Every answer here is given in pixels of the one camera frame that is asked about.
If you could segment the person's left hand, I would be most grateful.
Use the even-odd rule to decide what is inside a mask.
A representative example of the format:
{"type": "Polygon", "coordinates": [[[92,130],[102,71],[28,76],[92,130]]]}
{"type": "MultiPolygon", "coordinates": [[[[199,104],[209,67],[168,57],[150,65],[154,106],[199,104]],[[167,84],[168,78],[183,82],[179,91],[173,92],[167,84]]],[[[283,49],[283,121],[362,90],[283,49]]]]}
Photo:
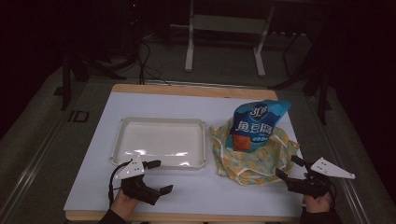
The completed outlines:
{"type": "Polygon", "coordinates": [[[124,220],[128,220],[134,213],[134,209],[138,205],[139,201],[134,198],[130,198],[124,194],[123,190],[120,189],[111,204],[110,209],[124,220]]]}

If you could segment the black metal stand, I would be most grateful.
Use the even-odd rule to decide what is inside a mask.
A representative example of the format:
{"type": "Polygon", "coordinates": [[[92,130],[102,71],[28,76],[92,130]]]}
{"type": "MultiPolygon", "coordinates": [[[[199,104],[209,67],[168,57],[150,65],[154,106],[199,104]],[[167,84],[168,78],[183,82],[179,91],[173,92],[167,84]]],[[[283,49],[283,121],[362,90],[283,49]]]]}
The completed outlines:
{"type": "Polygon", "coordinates": [[[317,91],[318,95],[318,118],[322,125],[326,125],[326,108],[327,108],[327,95],[329,87],[329,78],[333,70],[333,63],[325,63],[323,65],[316,65],[311,68],[304,68],[300,65],[294,75],[279,84],[269,87],[269,90],[283,90],[303,79],[306,80],[303,93],[305,96],[313,96],[317,91]]]}
{"type": "Polygon", "coordinates": [[[67,50],[63,56],[62,62],[62,78],[63,85],[61,87],[61,95],[63,97],[63,104],[61,110],[64,111],[71,102],[71,74],[74,74],[78,81],[87,82],[89,79],[86,71],[86,64],[97,69],[99,72],[114,79],[125,80],[125,77],[116,75],[109,68],[99,64],[95,59],[89,57],[87,54],[67,50]]]}

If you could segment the white plastic tray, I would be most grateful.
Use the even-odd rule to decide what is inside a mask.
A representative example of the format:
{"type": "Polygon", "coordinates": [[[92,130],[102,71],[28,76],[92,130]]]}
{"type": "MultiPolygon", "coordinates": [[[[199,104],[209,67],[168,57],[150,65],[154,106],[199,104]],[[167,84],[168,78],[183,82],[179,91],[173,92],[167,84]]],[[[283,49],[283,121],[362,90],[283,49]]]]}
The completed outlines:
{"type": "Polygon", "coordinates": [[[200,169],[206,163],[205,123],[200,119],[127,117],[120,121],[111,161],[160,160],[163,168],[200,169]]]}

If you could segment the yellow green patterned cloth bag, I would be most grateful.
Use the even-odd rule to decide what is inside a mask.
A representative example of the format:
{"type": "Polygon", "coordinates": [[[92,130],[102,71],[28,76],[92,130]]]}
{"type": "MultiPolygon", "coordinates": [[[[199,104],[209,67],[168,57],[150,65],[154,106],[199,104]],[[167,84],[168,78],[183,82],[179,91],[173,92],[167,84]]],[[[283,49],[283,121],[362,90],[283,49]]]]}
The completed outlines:
{"type": "Polygon", "coordinates": [[[291,156],[297,155],[300,145],[291,141],[284,130],[275,127],[267,142],[254,152],[235,151],[230,136],[232,121],[209,128],[219,176],[229,177],[242,186],[263,186],[279,181],[276,169],[290,173],[291,156]]]}

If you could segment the person's right hand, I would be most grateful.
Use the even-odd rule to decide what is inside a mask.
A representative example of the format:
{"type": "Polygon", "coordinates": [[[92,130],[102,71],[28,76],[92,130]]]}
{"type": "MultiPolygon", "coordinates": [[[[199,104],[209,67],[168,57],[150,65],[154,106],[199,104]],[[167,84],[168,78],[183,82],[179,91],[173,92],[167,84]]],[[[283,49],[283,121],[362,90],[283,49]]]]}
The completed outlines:
{"type": "Polygon", "coordinates": [[[308,213],[324,213],[331,210],[332,196],[327,192],[324,196],[314,198],[309,195],[304,196],[304,204],[308,213]]]}

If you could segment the white table mat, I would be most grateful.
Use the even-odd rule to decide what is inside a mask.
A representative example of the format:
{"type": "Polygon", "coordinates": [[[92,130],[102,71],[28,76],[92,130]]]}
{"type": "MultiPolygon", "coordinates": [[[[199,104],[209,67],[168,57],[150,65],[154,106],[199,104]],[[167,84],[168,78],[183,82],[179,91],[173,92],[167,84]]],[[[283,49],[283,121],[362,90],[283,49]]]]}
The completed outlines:
{"type": "Polygon", "coordinates": [[[209,126],[230,118],[240,99],[113,92],[109,95],[77,178],[64,205],[72,221],[99,220],[109,201],[108,183],[120,121],[127,117],[200,119],[205,123],[206,163],[200,169],[154,168],[145,174],[152,188],[173,185],[154,205],[140,203],[135,221],[293,221],[302,211],[302,197],[278,182],[242,187],[216,172],[209,126]]]}

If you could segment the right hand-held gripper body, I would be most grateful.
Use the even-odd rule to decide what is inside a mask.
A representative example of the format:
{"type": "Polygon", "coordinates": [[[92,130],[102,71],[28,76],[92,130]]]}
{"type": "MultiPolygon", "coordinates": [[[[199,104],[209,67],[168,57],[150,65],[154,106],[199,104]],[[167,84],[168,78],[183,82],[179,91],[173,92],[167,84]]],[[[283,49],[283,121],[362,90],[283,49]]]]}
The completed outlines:
{"type": "Polygon", "coordinates": [[[305,179],[288,178],[286,185],[289,191],[309,195],[314,198],[324,196],[332,184],[330,178],[354,179],[355,175],[340,168],[339,166],[319,158],[315,162],[305,161],[305,179]]]}

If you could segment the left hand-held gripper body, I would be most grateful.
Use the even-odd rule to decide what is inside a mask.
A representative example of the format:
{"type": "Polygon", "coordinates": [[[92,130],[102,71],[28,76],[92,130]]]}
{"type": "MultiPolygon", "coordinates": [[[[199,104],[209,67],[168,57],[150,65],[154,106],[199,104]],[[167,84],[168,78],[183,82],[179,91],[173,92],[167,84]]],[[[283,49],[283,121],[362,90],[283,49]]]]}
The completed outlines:
{"type": "Polygon", "coordinates": [[[158,189],[148,187],[144,182],[145,169],[139,156],[120,164],[114,171],[114,178],[120,180],[124,194],[138,201],[154,205],[161,197],[158,189]]]}

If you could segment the white metal stand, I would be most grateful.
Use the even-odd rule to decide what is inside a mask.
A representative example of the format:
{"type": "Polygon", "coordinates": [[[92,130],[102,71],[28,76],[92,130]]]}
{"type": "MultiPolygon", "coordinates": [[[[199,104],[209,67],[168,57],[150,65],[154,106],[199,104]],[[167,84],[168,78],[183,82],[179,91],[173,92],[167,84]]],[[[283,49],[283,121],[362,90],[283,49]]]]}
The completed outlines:
{"type": "Polygon", "coordinates": [[[275,13],[275,6],[270,6],[266,18],[248,19],[237,17],[225,17],[215,15],[196,14],[194,0],[190,0],[189,16],[189,39],[184,70],[190,72],[193,66],[194,56],[194,31],[216,31],[225,33],[254,34],[260,36],[260,42],[253,48],[253,56],[259,77],[265,77],[266,72],[262,59],[262,49],[269,32],[270,24],[275,13]]]}

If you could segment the blue snack packet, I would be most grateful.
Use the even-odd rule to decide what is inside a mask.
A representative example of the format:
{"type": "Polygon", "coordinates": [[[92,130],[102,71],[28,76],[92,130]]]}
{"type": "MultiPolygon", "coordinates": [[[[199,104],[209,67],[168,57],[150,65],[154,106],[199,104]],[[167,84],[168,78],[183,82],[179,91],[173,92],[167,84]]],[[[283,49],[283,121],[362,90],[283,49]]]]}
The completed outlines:
{"type": "Polygon", "coordinates": [[[233,112],[226,146],[251,153],[263,147],[291,107],[287,101],[263,100],[238,106],[233,112]]]}

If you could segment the black floor bracket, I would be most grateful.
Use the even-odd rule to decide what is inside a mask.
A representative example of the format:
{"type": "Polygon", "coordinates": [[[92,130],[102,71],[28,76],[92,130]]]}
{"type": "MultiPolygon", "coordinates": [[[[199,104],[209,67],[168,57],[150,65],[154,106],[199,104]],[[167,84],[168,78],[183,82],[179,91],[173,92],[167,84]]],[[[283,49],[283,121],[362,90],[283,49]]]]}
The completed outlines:
{"type": "Polygon", "coordinates": [[[88,111],[73,110],[68,118],[68,122],[86,122],[89,119],[88,111]]]}

